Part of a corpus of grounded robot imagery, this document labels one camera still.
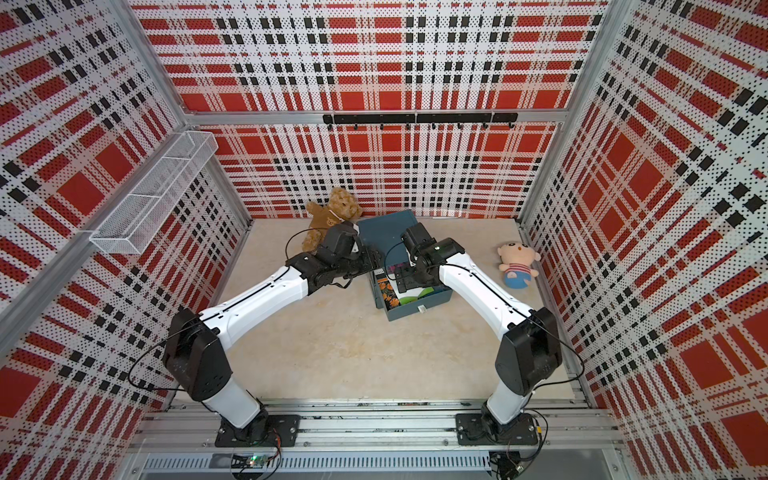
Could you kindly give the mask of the teal top drawer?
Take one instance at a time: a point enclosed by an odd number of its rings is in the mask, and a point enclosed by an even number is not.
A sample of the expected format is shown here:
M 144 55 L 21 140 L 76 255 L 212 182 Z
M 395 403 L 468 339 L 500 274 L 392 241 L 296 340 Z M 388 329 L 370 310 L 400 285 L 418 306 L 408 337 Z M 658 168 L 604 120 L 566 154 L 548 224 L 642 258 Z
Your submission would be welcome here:
M 400 292 L 394 281 L 389 280 L 381 269 L 370 273 L 368 279 L 375 306 L 384 311 L 389 321 L 424 313 L 449 302 L 453 294 L 445 286 L 417 287 Z

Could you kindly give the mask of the orange flower seed bag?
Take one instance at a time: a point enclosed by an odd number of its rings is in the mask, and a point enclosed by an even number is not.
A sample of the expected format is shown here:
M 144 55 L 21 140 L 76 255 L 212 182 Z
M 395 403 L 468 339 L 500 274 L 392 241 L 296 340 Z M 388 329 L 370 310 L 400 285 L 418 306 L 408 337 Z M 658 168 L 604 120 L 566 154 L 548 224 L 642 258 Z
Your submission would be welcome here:
M 388 280 L 386 274 L 377 275 L 376 284 L 385 309 L 392 310 L 400 306 L 397 292 Z

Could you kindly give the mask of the green white seed bag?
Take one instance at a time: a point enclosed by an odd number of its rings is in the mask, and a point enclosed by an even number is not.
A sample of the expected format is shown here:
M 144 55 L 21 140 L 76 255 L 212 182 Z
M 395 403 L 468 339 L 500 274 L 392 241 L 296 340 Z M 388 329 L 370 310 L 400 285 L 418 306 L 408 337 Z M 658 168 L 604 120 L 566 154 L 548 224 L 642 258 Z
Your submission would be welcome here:
M 444 291 L 443 286 L 415 287 L 404 292 L 397 292 L 396 296 L 400 305 L 406 305 Z

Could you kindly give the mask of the teal drawer cabinet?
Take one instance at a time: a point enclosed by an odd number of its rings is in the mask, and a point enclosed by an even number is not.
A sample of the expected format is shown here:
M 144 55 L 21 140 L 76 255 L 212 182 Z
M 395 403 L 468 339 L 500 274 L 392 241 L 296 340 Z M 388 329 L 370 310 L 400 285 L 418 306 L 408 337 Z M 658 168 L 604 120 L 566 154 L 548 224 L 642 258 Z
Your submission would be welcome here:
M 412 210 L 367 218 L 357 222 L 362 242 L 375 247 L 382 256 L 386 256 L 388 269 L 400 264 L 408 264 L 406 247 L 401 243 L 405 230 L 418 223 Z

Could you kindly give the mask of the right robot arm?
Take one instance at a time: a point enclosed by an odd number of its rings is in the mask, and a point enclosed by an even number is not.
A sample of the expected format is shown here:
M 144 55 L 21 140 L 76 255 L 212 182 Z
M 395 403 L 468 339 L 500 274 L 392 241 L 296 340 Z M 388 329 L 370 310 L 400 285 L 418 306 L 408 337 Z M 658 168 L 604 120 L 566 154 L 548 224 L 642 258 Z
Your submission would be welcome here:
M 484 404 L 488 421 L 507 425 L 524 410 L 536 387 L 563 360 L 555 316 L 517 300 L 480 269 L 455 240 L 436 240 L 423 224 L 401 235 L 418 286 L 442 284 L 459 294 L 499 339 L 495 370 L 499 383 Z

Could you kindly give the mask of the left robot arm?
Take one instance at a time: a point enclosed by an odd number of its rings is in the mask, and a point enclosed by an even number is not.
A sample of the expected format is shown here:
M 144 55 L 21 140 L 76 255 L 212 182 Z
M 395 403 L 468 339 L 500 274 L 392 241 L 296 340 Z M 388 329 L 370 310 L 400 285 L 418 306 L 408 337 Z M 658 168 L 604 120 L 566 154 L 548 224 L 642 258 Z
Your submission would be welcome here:
M 321 244 L 286 260 L 267 279 L 200 313 L 187 308 L 169 327 L 162 361 L 188 396 L 216 412 L 240 441 L 264 435 L 264 404 L 233 376 L 227 351 L 246 333 L 282 308 L 325 286 L 346 284 L 381 266 L 380 251 L 363 243 L 352 223 L 331 227 Z

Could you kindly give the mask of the brown teddy bear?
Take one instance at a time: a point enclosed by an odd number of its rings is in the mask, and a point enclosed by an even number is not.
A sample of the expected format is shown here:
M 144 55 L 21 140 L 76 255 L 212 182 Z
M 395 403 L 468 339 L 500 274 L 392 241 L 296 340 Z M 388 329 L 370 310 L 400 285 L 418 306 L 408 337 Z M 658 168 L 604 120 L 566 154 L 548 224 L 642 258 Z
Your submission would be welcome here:
M 334 187 L 331 190 L 325 206 L 309 202 L 306 210 L 311 217 L 311 222 L 302 242 L 302 250 L 305 252 L 315 251 L 331 227 L 344 221 L 356 222 L 363 214 L 363 208 L 357 198 L 341 187 Z

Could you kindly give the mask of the pink pig plush doll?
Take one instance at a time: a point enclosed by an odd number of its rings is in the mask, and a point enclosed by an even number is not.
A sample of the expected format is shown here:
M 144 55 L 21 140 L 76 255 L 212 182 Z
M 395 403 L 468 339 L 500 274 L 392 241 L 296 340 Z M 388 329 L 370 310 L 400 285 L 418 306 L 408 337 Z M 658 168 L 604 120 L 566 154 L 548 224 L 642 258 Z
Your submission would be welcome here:
M 510 289 L 524 289 L 534 283 L 539 271 L 533 267 L 541 260 L 541 255 L 534 249 L 519 243 L 506 243 L 497 248 L 503 273 L 504 285 Z

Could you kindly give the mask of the green circuit board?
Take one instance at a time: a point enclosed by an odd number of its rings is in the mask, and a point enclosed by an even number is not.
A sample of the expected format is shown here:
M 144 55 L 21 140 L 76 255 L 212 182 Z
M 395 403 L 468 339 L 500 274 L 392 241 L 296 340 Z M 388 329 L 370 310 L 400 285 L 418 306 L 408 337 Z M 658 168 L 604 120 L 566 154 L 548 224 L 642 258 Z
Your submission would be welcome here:
M 230 467 L 236 470 L 261 469 L 268 465 L 270 461 L 270 456 L 233 454 Z

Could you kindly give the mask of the black hook rail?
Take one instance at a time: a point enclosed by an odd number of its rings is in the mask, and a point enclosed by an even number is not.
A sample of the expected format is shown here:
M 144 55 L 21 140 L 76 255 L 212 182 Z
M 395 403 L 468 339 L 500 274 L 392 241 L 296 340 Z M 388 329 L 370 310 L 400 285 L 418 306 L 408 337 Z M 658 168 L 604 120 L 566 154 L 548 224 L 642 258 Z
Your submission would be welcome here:
M 410 124 L 513 124 L 519 118 L 516 112 L 480 113 L 385 113 L 385 114 L 326 114 L 325 125 L 410 125 Z

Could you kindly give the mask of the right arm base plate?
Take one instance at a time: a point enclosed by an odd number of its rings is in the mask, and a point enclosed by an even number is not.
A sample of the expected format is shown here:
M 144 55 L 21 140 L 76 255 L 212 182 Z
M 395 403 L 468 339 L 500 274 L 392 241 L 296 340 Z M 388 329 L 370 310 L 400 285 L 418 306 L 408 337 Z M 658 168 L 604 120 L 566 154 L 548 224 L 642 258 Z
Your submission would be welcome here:
M 461 446 L 534 446 L 539 443 L 536 424 L 522 413 L 506 424 L 488 413 L 456 414 L 457 441 Z

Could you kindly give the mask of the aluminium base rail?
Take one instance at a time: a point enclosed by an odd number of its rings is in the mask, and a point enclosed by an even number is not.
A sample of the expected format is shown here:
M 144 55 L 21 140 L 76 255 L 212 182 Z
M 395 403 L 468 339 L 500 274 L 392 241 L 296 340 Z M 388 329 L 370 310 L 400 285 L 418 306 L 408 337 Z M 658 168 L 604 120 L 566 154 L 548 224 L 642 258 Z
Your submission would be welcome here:
M 176 404 L 151 414 L 131 441 L 122 479 L 627 479 L 621 435 L 604 410 L 573 400 L 531 402 L 534 446 L 461 446 L 456 414 L 470 400 L 270 400 L 271 415 L 301 417 L 293 447 L 218 448 L 220 419 Z M 270 456 L 261 469 L 230 467 L 233 454 Z

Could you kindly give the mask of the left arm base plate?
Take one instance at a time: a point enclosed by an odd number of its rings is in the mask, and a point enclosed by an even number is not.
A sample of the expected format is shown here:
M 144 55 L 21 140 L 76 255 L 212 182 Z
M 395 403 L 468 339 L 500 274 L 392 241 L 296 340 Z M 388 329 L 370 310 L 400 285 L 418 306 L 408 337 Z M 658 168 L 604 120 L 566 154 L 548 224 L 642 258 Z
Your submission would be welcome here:
M 271 415 L 259 413 L 245 427 L 235 427 L 221 420 L 215 446 L 218 448 L 280 446 L 293 447 L 299 431 L 299 415 Z

